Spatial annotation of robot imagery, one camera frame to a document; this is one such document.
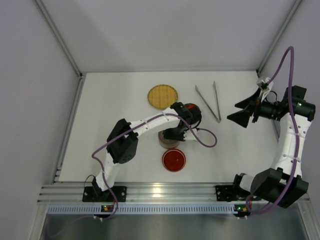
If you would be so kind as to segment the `beige round lid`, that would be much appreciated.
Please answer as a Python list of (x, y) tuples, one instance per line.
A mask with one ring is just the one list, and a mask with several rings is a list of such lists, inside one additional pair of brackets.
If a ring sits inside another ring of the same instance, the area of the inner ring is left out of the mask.
[(174, 149), (180, 144), (179, 141), (170, 139), (159, 139), (159, 143), (165, 149)]

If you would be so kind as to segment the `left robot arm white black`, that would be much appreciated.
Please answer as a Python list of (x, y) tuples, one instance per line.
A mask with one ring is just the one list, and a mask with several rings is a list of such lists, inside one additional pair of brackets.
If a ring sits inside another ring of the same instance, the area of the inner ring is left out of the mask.
[(175, 102), (161, 113), (137, 121), (120, 119), (92, 158), (100, 164), (100, 173), (92, 180), (93, 196), (97, 199), (109, 194), (121, 165), (132, 160), (137, 152), (139, 140), (158, 134), (164, 148), (187, 140), (187, 132), (202, 121), (200, 108), (193, 104)]

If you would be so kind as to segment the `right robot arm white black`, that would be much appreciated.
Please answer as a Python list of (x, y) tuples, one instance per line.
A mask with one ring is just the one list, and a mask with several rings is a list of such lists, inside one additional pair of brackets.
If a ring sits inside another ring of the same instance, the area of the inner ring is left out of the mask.
[(233, 195), (245, 198), (249, 194), (274, 203), (285, 190), (278, 206), (288, 208), (309, 188), (302, 179), (301, 158), (307, 131), (316, 113), (316, 106), (304, 100), (306, 88), (293, 86), (291, 102), (294, 115), (290, 115), (289, 94), (286, 92), (281, 101), (275, 103), (263, 100), (258, 89), (252, 96), (235, 104), (238, 112), (227, 119), (246, 128), (249, 122), (266, 118), (280, 123), (280, 136), (271, 167), (250, 176), (237, 174), (232, 184)]

